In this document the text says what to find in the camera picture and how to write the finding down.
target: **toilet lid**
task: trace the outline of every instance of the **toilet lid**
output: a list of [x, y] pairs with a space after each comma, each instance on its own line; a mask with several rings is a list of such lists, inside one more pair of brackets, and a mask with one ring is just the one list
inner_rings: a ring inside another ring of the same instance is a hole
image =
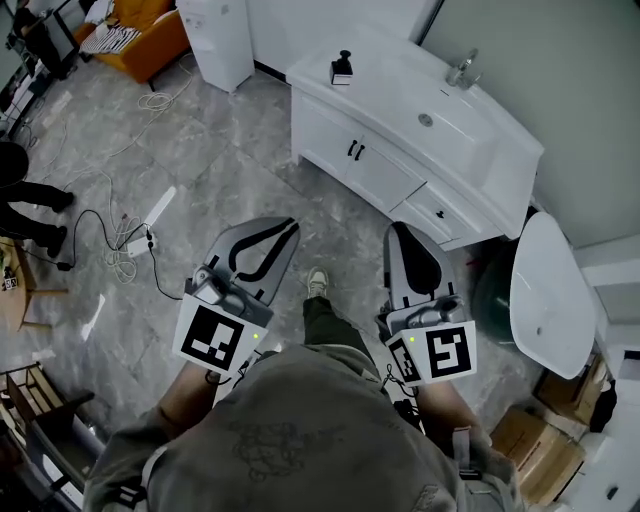
[[564, 234], [547, 213], [531, 217], [520, 237], [509, 314], [522, 352], [565, 379], [580, 373], [594, 341], [593, 302]]

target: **white plug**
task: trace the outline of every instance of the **white plug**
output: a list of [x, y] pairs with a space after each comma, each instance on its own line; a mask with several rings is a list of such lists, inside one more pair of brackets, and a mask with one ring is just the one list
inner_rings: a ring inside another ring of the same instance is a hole
[[[158, 239], [156, 238], [156, 235], [153, 231], [150, 231], [149, 233], [151, 233], [151, 242], [153, 243], [153, 248], [157, 249]], [[127, 253], [131, 258], [135, 258], [136, 256], [140, 256], [141, 254], [145, 254], [147, 252], [149, 252], [149, 239], [146, 235], [127, 244]]]

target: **sneaker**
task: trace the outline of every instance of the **sneaker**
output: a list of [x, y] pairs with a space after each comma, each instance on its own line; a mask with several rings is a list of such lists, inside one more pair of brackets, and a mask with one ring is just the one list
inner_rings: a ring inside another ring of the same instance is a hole
[[67, 228], [62, 226], [61, 228], [57, 228], [58, 232], [51, 242], [47, 244], [47, 256], [49, 258], [55, 258], [60, 254], [60, 249], [62, 248], [62, 242], [67, 236]]
[[73, 195], [73, 192], [67, 192], [65, 200], [60, 203], [56, 208], [51, 208], [56, 213], [62, 213], [67, 207], [73, 204], [76, 196]]
[[329, 286], [329, 274], [322, 267], [313, 267], [307, 278], [309, 288], [309, 299], [314, 297], [327, 297], [327, 287]]

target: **cardboard box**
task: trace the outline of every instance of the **cardboard box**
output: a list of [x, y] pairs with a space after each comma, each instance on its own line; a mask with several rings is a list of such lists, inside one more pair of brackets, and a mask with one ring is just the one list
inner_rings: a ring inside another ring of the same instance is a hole
[[588, 426], [606, 374], [602, 356], [592, 355], [575, 379], [545, 372], [534, 395], [556, 414]]
[[520, 491], [531, 504], [549, 505], [584, 461], [584, 451], [555, 427], [511, 408], [491, 434], [493, 448], [511, 459]]

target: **person's leg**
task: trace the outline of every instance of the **person's leg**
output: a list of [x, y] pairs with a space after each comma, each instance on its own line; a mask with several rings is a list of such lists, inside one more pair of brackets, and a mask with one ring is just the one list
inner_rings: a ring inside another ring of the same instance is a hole
[[32, 31], [27, 36], [26, 42], [27, 49], [40, 57], [42, 63], [55, 78], [58, 80], [64, 80], [66, 78], [67, 70], [60, 60], [58, 50], [56, 50], [56, 47], [51, 42], [44, 27], [42, 27], [42, 30]]
[[11, 238], [31, 239], [40, 247], [46, 247], [51, 258], [58, 255], [67, 235], [67, 228], [31, 220], [5, 202], [0, 202], [0, 229]]
[[71, 192], [63, 192], [50, 185], [20, 181], [9, 187], [0, 189], [0, 198], [8, 203], [30, 203], [50, 206], [60, 213], [73, 202]]
[[309, 298], [304, 301], [305, 345], [347, 345], [360, 350], [369, 359], [371, 354], [357, 329], [338, 318], [326, 298], [328, 276], [320, 268], [309, 274]]

